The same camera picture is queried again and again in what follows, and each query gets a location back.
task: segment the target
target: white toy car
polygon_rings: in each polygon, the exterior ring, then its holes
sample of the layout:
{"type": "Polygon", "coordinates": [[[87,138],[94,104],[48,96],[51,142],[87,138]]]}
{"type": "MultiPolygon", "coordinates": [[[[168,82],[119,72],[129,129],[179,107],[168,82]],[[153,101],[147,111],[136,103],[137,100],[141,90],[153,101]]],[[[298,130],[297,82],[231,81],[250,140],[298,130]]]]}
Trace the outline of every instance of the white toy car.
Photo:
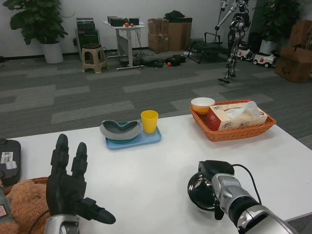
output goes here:
{"type": "Polygon", "coordinates": [[[276,56],[272,53],[271,55],[258,53],[253,59],[254,65],[264,64],[265,67],[275,66],[276,56]]]}
{"type": "Polygon", "coordinates": [[[240,60],[250,61],[253,60],[253,52],[246,47],[239,47],[237,57],[240,58],[240,60]]]}

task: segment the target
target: leaves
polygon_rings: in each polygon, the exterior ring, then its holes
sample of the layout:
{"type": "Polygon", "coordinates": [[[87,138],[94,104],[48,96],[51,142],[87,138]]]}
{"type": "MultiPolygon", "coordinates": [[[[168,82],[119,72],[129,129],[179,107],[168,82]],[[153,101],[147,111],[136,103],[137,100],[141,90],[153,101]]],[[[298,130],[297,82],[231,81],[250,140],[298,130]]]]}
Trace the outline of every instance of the leaves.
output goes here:
{"type": "Polygon", "coordinates": [[[23,12],[18,12],[16,15],[11,17],[10,26],[11,29],[16,30],[22,28],[25,25],[23,20],[23,12]]]}
{"type": "Polygon", "coordinates": [[[56,43],[67,33],[61,26],[59,0],[6,0],[3,6],[17,12],[11,17],[11,29],[22,29],[21,34],[28,45],[36,38],[40,43],[56,43]]]}
{"type": "Polygon", "coordinates": [[[288,38],[299,19],[299,7],[297,0],[268,0],[262,7],[263,39],[278,42],[281,38],[288,38]]]}
{"type": "Polygon", "coordinates": [[[41,7],[53,7],[55,2],[53,0],[37,0],[37,4],[41,7]]]}

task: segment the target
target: orange wicker basket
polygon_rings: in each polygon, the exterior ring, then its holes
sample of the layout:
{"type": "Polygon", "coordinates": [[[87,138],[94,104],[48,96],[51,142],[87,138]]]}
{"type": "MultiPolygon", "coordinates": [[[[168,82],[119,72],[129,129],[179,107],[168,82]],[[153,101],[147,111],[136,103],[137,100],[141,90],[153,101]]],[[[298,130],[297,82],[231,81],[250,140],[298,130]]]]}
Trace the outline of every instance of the orange wicker basket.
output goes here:
{"type": "MultiPolygon", "coordinates": [[[[48,177],[40,177],[40,178],[34,178],[31,179],[35,184],[46,184],[48,177]]],[[[4,190],[4,194],[8,195],[11,192],[12,187],[7,188],[6,190],[4,190]]]]}
{"type": "MultiPolygon", "coordinates": [[[[245,100],[237,100],[237,101],[224,101],[217,102],[215,105],[227,105],[227,104],[235,104],[247,102],[245,100]]],[[[260,134],[265,133],[269,130],[273,125],[276,124],[276,120],[268,115],[267,120],[264,124],[255,125],[251,127],[241,128],[241,129],[231,129],[226,131],[211,131],[206,124],[206,115],[197,114],[191,107],[191,113],[196,121],[196,123],[200,126],[204,134],[210,141],[222,141],[222,140],[238,140],[245,139],[249,137],[255,137],[260,134]]]]}

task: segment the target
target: brown box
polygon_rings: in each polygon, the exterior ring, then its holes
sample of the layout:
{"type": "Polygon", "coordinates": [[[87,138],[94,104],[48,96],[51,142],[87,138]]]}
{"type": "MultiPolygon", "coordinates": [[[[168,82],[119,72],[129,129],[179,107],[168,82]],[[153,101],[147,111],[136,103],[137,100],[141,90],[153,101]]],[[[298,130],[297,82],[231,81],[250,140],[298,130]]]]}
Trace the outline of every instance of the brown box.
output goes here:
{"type": "Polygon", "coordinates": [[[311,25],[312,21],[307,19],[295,24],[292,27],[290,46],[303,46],[306,48],[308,39],[312,34],[311,25]]]}
{"type": "Polygon", "coordinates": [[[160,33],[160,21],[157,19],[149,19],[148,21],[149,33],[159,34],[160,33]]]}
{"type": "Polygon", "coordinates": [[[284,47],[275,73],[292,82],[306,82],[312,70],[312,52],[295,47],[284,47]]]}
{"type": "Polygon", "coordinates": [[[148,47],[154,51],[167,52],[169,51],[168,34],[148,34],[148,47]]]}
{"type": "Polygon", "coordinates": [[[191,43],[192,23],[169,23],[170,51],[186,50],[191,43]]]}
{"type": "Polygon", "coordinates": [[[168,34],[168,24],[169,20],[164,18],[158,18],[160,24],[160,33],[161,34],[168,34]]]}

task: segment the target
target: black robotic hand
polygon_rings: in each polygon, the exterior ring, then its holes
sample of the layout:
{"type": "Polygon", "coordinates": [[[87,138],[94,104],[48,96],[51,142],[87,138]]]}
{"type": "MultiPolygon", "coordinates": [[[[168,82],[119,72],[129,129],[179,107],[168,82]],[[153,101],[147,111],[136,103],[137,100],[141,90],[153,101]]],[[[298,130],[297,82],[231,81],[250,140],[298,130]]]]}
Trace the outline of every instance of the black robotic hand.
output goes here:
{"type": "Polygon", "coordinates": [[[68,139],[59,135],[52,154],[52,171],[48,177],[46,199],[50,215],[79,215],[88,220],[95,219],[102,223],[113,224],[115,217],[96,205],[90,198],[84,199],[87,183],[84,174],[87,170],[87,146],[81,142],[73,160],[72,175],[67,175],[68,139]]]}

